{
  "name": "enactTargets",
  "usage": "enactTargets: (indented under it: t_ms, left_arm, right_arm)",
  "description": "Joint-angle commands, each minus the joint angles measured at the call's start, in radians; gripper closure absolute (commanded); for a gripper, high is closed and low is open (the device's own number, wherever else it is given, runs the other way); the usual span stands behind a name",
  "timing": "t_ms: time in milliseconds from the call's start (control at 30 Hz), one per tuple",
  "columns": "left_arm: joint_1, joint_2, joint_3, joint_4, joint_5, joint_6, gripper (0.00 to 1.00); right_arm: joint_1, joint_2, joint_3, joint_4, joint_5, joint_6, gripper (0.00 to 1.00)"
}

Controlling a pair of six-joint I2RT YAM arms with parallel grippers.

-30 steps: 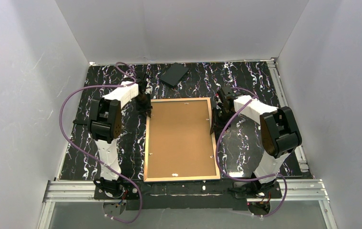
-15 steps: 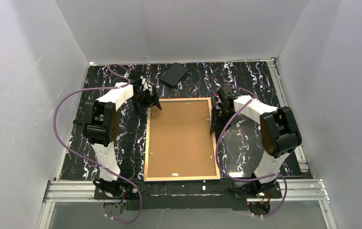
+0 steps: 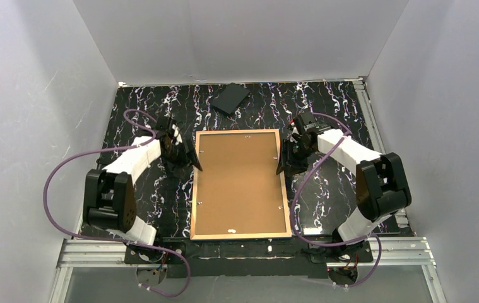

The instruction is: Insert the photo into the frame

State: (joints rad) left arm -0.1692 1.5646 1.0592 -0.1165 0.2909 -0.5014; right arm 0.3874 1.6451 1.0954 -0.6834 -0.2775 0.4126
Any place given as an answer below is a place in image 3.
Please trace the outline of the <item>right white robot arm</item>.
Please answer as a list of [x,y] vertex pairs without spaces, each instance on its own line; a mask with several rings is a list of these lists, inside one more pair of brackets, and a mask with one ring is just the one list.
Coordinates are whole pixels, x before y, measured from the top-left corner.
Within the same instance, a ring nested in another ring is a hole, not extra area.
[[411,204],[402,160],[396,153],[381,154],[352,139],[350,128],[332,118],[337,128],[317,121],[319,113],[301,112],[288,125],[290,135],[280,145],[277,174],[291,178],[306,173],[308,181],[328,158],[355,176],[356,205],[332,233],[325,247],[363,242],[383,221]]

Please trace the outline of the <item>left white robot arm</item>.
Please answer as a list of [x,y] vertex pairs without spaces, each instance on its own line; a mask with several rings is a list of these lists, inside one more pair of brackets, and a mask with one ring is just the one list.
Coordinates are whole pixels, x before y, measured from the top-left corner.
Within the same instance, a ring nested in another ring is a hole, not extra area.
[[134,139],[128,150],[85,178],[83,222],[139,244],[154,245],[157,229],[137,215],[135,183],[150,164],[164,159],[173,169],[202,170],[192,138],[183,138],[176,120],[162,116]]

